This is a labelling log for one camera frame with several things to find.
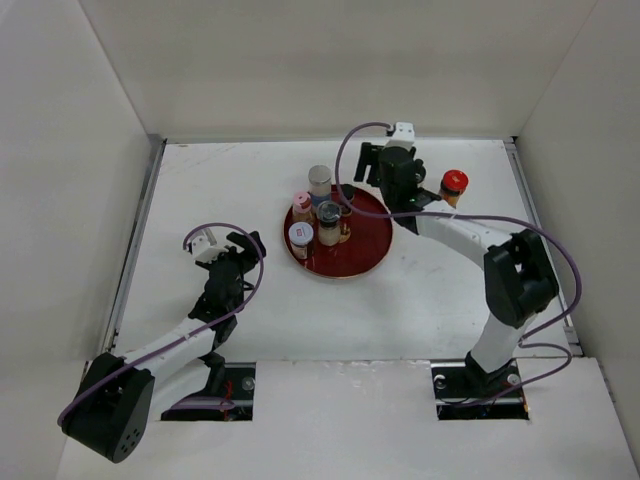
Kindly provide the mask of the blue label silver lid jar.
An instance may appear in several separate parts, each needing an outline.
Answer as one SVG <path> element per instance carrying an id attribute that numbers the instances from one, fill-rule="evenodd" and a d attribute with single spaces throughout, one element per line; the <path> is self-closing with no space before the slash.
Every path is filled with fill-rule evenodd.
<path id="1" fill-rule="evenodd" d="M 309 190 L 312 206 L 316 208 L 331 199 L 332 172 L 328 166 L 314 165 L 308 172 Z"/>

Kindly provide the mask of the white lid red label jar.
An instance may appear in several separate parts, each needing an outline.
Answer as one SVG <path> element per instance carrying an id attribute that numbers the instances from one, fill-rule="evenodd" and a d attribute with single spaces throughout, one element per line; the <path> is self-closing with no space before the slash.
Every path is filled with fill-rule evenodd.
<path id="1" fill-rule="evenodd" d="M 298 260 L 306 261 L 313 255 L 314 229 L 307 222 L 295 222 L 288 230 L 292 254 Z"/>

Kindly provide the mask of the small black cap pepper bottle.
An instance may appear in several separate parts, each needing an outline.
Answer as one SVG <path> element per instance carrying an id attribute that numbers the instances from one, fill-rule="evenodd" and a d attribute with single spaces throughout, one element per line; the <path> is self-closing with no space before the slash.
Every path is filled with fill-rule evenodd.
<path id="1" fill-rule="evenodd" d="M 352 203 L 355 196 L 355 187 L 351 184 L 342 184 L 341 185 L 342 192 L 346 200 L 339 198 L 339 205 L 341 209 L 341 223 L 340 223 L 340 243 L 345 243 L 349 240 L 351 236 L 351 226 L 350 220 L 352 215 L 352 210 L 348 206 L 349 203 Z"/>

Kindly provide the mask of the pink lid spice shaker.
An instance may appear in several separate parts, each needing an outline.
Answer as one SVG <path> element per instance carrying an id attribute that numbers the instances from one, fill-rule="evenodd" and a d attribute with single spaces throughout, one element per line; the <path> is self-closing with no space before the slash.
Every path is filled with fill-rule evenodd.
<path id="1" fill-rule="evenodd" d="M 304 222 L 314 226 L 313 204 L 308 192 L 297 192 L 292 200 L 292 220 L 294 223 Z"/>

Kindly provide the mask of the grey lid white powder jar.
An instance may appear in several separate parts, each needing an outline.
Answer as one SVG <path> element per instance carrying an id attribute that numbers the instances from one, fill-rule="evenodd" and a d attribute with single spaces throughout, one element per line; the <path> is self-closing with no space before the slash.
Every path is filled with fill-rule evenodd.
<path id="1" fill-rule="evenodd" d="M 324 201 L 318 205 L 316 218 L 319 222 L 318 238 L 322 245 L 333 247 L 340 241 L 341 208 L 333 201 Z"/>

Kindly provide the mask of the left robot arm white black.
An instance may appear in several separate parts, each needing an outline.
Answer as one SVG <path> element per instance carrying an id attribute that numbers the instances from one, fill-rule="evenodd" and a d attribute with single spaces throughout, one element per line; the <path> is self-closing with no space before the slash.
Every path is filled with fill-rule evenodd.
<path id="1" fill-rule="evenodd" d="M 236 316 L 255 295 L 266 248 L 256 231 L 231 226 L 229 246 L 218 247 L 210 224 L 187 234 L 182 247 L 208 273 L 192 311 L 170 332 L 123 356 L 105 352 L 84 375 L 57 424 L 69 438 L 114 464 L 125 460 L 145 433 L 154 393 L 193 362 L 206 362 L 231 335 Z"/>

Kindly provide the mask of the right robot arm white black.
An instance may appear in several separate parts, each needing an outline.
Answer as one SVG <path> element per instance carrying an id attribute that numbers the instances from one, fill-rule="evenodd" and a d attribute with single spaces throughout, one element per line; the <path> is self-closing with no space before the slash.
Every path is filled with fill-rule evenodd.
<path id="1" fill-rule="evenodd" d="M 362 144 L 354 179 L 379 189 L 391 218 L 412 233 L 447 246 L 484 275 L 489 317 L 465 357 L 464 384 L 473 394 L 495 392 L 505 381 L 518 341 L 559 293 L 540 235 L 525 228 L 504 232 L 457 218 L 469 185 L 460 170 L 443 174 L 438 192 L 421 187 L 426 176 L 415 148 Z"/>

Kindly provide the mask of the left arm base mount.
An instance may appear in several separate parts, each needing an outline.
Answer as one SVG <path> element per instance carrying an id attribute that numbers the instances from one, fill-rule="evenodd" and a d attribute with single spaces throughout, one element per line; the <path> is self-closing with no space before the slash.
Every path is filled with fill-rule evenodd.
<path id="1" fill-rule="evenodd" d="M 211 373 L 205 386 L 160 416 L 168 422 L 247 422 L 253 419 L 255 363 L 226 363 Z"/>

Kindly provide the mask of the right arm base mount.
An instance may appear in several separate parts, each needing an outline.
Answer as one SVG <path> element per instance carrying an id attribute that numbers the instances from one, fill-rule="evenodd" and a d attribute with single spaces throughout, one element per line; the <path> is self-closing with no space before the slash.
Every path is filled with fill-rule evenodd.
<path id="1" fill-rule="evenodd" d="M 463 362 L 440 362 L 431 366 L 436 414 L 439 420 L 528 420 L 521 388 L 497 394 L 520 383 L 515 361 L 487 385 L 474 383 Z"/>

